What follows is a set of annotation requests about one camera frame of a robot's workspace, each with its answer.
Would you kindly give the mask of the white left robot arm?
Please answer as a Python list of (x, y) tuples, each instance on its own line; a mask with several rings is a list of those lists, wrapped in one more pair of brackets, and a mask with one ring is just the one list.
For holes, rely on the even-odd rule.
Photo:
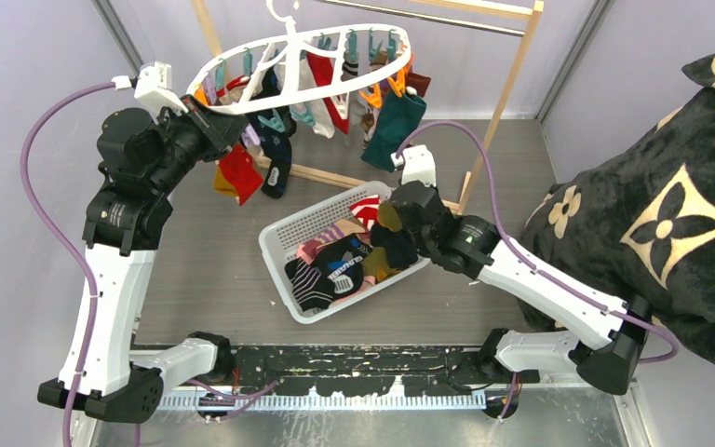
[(192, 332), (147, 359), (133, 359), (130, 346), (173, 211), (172, 191), (197, 163), (228, 154), (248, 123), (188, 95), (180, 112), (127, 108), (103, 121), (96, 147), (104, 180), (87, 206), (82, 235), (84, 295), (70, 353), (59, 374), (39, 386), (40, 403), (139, 424), (176, 386), (231, 378), (236, 360), (221, 335)]

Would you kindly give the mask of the black lettered sock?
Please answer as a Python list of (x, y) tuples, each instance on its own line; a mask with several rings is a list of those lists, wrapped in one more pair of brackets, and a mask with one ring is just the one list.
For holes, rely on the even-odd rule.
[(356, 234), (327, 245), (313, 261), (313, 266), (333, 286), (333, 296), (343, 298), (360, 289), (364, 281), (362, 262), (373, 248)]

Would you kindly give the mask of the navy blue patterned sock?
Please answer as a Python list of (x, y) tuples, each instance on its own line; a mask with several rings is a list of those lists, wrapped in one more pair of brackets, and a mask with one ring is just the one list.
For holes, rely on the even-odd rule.
[(281, 198), (286, 192), (292, 160), (290, 137), (297, 125), (290, 108), (282, 106), (249, 113), (250, 124), (256, 131), (264, 154), (270, 159), (262, 192), (271, 198)]

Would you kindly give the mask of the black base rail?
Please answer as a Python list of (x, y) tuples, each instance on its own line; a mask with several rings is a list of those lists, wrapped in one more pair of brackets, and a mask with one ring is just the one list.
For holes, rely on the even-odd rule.
[(539, 372), (512, 373), (486, 349), (463, 345), (239, 345), (220, 372), (188, 380), (196, 408), (245, 411), (384, 411), (477, 408), (512, 414)]

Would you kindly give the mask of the white plastic basket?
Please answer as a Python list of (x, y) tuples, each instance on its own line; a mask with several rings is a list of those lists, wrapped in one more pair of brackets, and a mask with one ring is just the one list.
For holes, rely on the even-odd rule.
[(304, 310), (293, 296), (292, 284), (285, 273), (285, 265), (296, 258), (298, 247), (305, 241), (317, 236), (326, 226), (333, 224), (339, 218), (352, 215), (350, 206), (360, 199), (378, 196), (388, 199), (393, 188), (379, 181), (371, 181), (335, 196), (323, 199), (317, 203), (299, 210), (275, 223), (266, 226), (260, 233), (258, 241), (262, 250), (267, 270), (277, 288), (281, 301), (289, 309), (293, 319), (301, 324), (312, 324), (327, 318), (350, 305), (368, 299), (405, 278), (408, 278), (430, 264), (426, 258), (420, 257), (409, 268), (397, 275), (372, 285), (345, 301), (323, 310)]

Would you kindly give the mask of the red penguin sock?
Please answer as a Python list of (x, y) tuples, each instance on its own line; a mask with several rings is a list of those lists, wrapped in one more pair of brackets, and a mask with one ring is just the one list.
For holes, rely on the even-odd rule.
[(243, 206), (263, 184), (263, 177), (258, 172), (253, 157), (240, 142), (223, 158), (216, 161), (216, 169), (235, 187), (238, 197), (234, 197), (239, 206)]

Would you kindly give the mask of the black white striped sock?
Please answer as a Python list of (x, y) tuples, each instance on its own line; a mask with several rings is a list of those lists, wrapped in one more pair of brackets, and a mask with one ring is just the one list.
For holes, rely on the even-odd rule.
[(302, 259), (289, 261), (284, 271), (292, 296), (302, 311), (327, 309), (335, 300), (333, 282)]

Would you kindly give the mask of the red white striped sock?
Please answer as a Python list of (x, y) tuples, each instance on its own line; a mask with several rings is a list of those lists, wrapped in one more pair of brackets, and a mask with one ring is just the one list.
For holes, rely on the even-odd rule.
[(382, 199), (379, 195), (366, 196), (353, 203), (349, 209), (353, 217), (367, 230), (377, 223), (379, 207)]

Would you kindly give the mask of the cream purple striped sock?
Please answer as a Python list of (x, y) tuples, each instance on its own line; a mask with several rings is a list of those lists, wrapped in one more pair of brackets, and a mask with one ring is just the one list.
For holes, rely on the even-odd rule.
[(297, 249), (297, 257), (307, 264), (314, 259), (330, 244), (353, 234), (364, 234), (367, 228), (355, 219), (340, 219), (331, 223), (315, 237), (305, 241)]

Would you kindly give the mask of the mustard yellow brown-cuffed sock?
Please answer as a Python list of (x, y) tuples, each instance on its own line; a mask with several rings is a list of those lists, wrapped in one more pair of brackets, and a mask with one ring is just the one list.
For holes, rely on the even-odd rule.
[(223, 176), (223, 173), (219, 169), (215, 170), (213, 189), (216, 193), (224, 196), (238, 197), (238, 192), (235, 187)]

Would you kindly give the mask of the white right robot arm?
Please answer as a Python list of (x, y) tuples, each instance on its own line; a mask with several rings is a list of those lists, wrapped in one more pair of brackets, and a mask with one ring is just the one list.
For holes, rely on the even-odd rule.
[(438, 189), (420, 181), (386, 201), (417, 252), (444, 270), (506, 291), (562, 324), (560, 331), (497, 329), (481, 349), (491, 382), (514, 373), (575, 373), (600, 391), (624, 395), (641, 363), (653, 308), (642, 298), (597, 291), (524, 249), (475, 215), (455, 216)]

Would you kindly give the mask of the wooden drying rack frame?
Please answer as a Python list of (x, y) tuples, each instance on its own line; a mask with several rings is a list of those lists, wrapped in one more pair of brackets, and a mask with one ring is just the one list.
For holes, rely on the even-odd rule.
[[(416, 12), (410, 12), (406, 10), (401, 10), (401, 9), (394, 9), (394, 8), (388, 8), (388, 7), (380, 7), (376, 5), (370, 5), (370, 4), (364, 4), (364, 3), (359, 3), (355, 1), (315, 1), (318, 3), (322, 4), (327, 4), (327, 5), (334, 5), (334, 6), (339, 6), (339, 7), (349, 7), (353, 9), (359, 9), (359, 10), (366, 10), (370, 12), (375, 12), (375, 13), (381, 13), (385, 15), (391, 15), (391, 16), (397, 16), (397, 17), (405, 17), (405, 18), (413, 18), (413, 19), (418, 19), (418, 20), (424, 20), (424, 21), (431, 21), (435, 23), (443, 23), (447, 24), (450, 26), (455, 26), (455, 27), (460, 27), (460, 28), (470, 28), (470, 29), (478, 29), (484, 32), (489, 32), (493, 34), (503, 34), (503, 35), (511, 35), (520, 38), (519, 46), (515, 55), (515, 58), (511, 64), (508, 76), (506, 77), (506, 82), (504, 83), (503, 90), (501, 92), (500, 98), (498, 99), (498, 102), (493, 110), (492, 113), (492, 119), (490, 122), (490, 125), (487, 127), (485, 136), (483, 138), (483, 146), (482, 149), (488, 153), (489, 147), (491, 145), (492, 139), (494, 137), (495, 132), (497, 131), (497, 128), (499, 126), (500, 120), (503, 115), (503, 111), (505, 110), (506, 104), (508, 102), (508, 99), (511, 95), (512, 89), (516, 84), (516, 80), (518, 78), (519, 72), (521, 70), (521, 67), (523, 65), (525, 56), (527, 55), (528, 49), (531, 45), (531, 42), (533, 41), (533, 36), (535, 34), (535, 31), (537, 30), (538, 24), (540, 22), (541, 16), (544, 13), (544, 7), (545, 7), (545, 1), (534, 1), (533, 5), (531, 7), (519, 7), (519, 6), (513, 6), (513, 5), (507, 5), (507, 4), (502, 4), (498, 2), (491, 2), (491, 1), (412, 1), (413, 3), (420, 3), (420, 4), (426, 4), (426, 5), (432, 5), (436, 7), (445, 7), (448, 9), (458, 9), (458, 10), (465, 10), (465, 11), (473, 11), (477, 12), (479, 14), (484, 14), (484, 15), (491, 15), (491, 16), (496, 16), (496, 17), (501, 17), (501, 18), (506, 18), (506, 19), (512, 19), (512, 20), (521, 20), (525, 22), (525, 28), (524, 30), (516, 30), (516, 29), (510, 29), (510, 28), (503, 28), (503, 27), (498, 27), (498, 26), (491, 26), (491, 25), (484, 25), (481, 23), (476, 23), (476, 22), (471, 22), (471, 21), (465, 21), (465, 20), (456, 20), (456, 19), (448, 19), (444, 17), (439, 17), (439, 16), (432, 16), (432, 15), (426, 15), (423, 13), (416, 13)], [(358, 30), (358, 28), (361, 31), (371, 31), (372, 29), (377, 29), (378, 31), (382, 28), (383, 30), (387, 30), (389, 33), (393, 33), (396, 28), (394, 28), (391, 25), (387, 24), (360, 24), (360, 25), (342, 25), (338, 27), (331, 27), (327, 29), (321, 29), (321, 30), (314, 30), (314, 31), (308, 31), (304, 33), (298, 33), (295, 28), (295, 20), (291, 15), (289, 16), (280, 16), (275, 12), (274, 1), (265, 1), (265, 6), (271, 16), (284, 24), (285, 29), (286, 29), (286, 34), (279, 36), (279, 37), (268, 37), (265, 39), (259, 39), (254, 42), (244, 44), (244, 47), (247, 49), (247, 51), (251, 51), (255, 47), (260, 47), (260, 46), (271, 46), (271, 44), (275, 44), (276, 42), (283, 42), (287, 43), (287, 46), (291, 50), (297, 50), (300, 49), (302, 50), (310, 50), (314, 51), (313, 47), (311, 47), (308, 44), (303, 43), (303, 40), (301, 40), (303, 37), (308, 36), (308, 35), (314, 35), (314, 34), (335, 34), (339, 33), (339, 45), (341, 47), (344, 47), (346, 44), (346, 39), (348, 32), (354, 28), (355, 31)], [(193, 10), (196, 14), (196, 17), (198, 19), (200, 28), (202, 30), (202, 33), (205, 37), (205, 41), (207, 42), (207, 45), (209, 47), (210, 52), (212, 53), (213, 58), (207, 62), (207, 64), (204, 65), (203, 68), (200, 69), (199, 73), (196, 75), (193, 81), (191, 81), (191, 84), (187, 88), (187, 93), (188, 94), (193, 94), (194, 96), (196, 95), (195, 92), (197, 91), (198, 88), (201, 87), (201, 84), (203, 82), (203, 79), (206, 77), (206, 75), (209, 74), (210, 68), (215, 67), (218, 65), (221, 61), (227, 61), (229, 58), (233, 57), (236, 54), (242, 53), (243, 49), (242, 46), (239, 47), (234, 47), (229, 50), (223, 51), (223, 48), (221, 46), (221, 42), (219, 40), (219, 37), (217, 35), (217, 32), (215, 31), (214, 27), (214, 22), (209, 14), (209, 10), (206, 5), (206, 1), (191, 1)], [(361, 88), (368, 86), (368, 84), (365, 84), (369, 82), (370, 79), (377, 78), (379, 79), (379, 75), (382, 73), (391, 73), (389, 70), (393, 70), (396, 68), (400, 68), (402, 65), (401, 63), (405, 62), (407, 65), (404, 66), (404, 68), (411, 68), (413, 65), (413, 53), (411, 50), (411, 44), (409, 43), (409, 38), (407, 37), (406, 31), (401, 30), (398, 28), (398, 35), (399, 39), (403, 41), (404, 43), (402, 44), (401, 47), (401, 54), (399, 54), (399, 62), (391, 62), (390, 66), (387, 66), (387, 68), (384, 68), (385, 72), (382, 71), (376, 71), (376, 72), (371, 72), (369, 74), (366, 74), (363, 76), (362, 79), (361, 77), (356, 78), (355, 80), (350, 80), (350, 81), (341, 81), (340, 86), (336, 87), (335, 89), (338, 90), (338, 88), (342, 87), (342, 84), (344, 84), (344, 88), (346, 87), (356, 87), (360, 82), (363, 82), (364, 84), (360, 84), (359, 86)], [(259, 79), (251, 79), (249, 85), (246, 87), (245, 90), (245, 95), (249, 95), (249, 93), (252, 93), (252, 89), (255, 88), (254, 84), (258, 82)], [(232, 113), (232, 109), (235, 109), (238, 105), (242, 104), (243, 102), (245, 104), (249, 104), (248, 101), (248, 96), (243, 95), (241, 97), (240, 101), (234, 105), (234, 106), (213, 106), (211, 107), (213, 110), (220, 112), (221, 109), (223, 109), (224, 113)], [(476, 158), (476, 161), (474, 163), (474, 166), (471, 170), (469, 170), (466, 175), (465, 175), (465, 180), (462, 185), (462, 190), (461, 190), (461, 195), (459, 197), (458, 202), (452, 202), (445, 200), (443, 203), (452, 211), (455, 211), (456, 214), (462, 214), (465, 211), (466, 205), (468, 203), (469, 197), (472, 194), (473, 187), (475, 185), (475, 181), (479, 177), (478, 171), (479, 171), (479, 158)], [(342, 187), (344, 189), (349, 189), (353, 187), (357, 187), (361, 184), (366, 183), (366, 181), (362, 181), (356, 178), (351, 178), (351, 177), (346, 177), (341, 174), (336, 174), (334, 172), (329, 172), (321, 169), (314, 169), (314, 168), (309, 168), (303, 165), (297, 165), (297, 164), (291, 164), (290, 167), (290, 175), (293, 177), (298, 177), (302, 179), (306, 179), (309, 181), (314, 181), (317, 183), (324, 183), (328, 185), (333, 185), (333, 186), (338, 186)]]

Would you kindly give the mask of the olive green sock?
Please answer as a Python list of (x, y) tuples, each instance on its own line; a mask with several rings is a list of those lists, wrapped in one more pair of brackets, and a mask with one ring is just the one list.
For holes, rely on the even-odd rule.
[(400, 227), (400, 220), (393, 207), (383, 202), (378, 207), (376, 223), (370, 230), (370, 244), (374, 251), (366, 259), (367, 274), (375, 283), (396, 275), (417, 260), (409, 235)]

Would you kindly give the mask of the dark green sock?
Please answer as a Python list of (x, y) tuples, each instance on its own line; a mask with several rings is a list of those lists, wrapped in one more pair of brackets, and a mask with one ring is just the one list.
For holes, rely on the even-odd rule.
[(402, 142), (420, 125), (426, 102), (418, 95), (404, 93), (401, 97), (388, 93), (378, 116), (376, 129), (361, 160), (375, 168), (393, 172), (392, 155)]

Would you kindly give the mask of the black floral plush blanket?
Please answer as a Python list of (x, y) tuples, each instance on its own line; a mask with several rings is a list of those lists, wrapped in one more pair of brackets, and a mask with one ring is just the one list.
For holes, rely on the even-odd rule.
[(552, 185), (519, 243), (592, 288), (645, 299), (715, 364), (715, 53), (682, 72), (697, 93), (624, 153)]

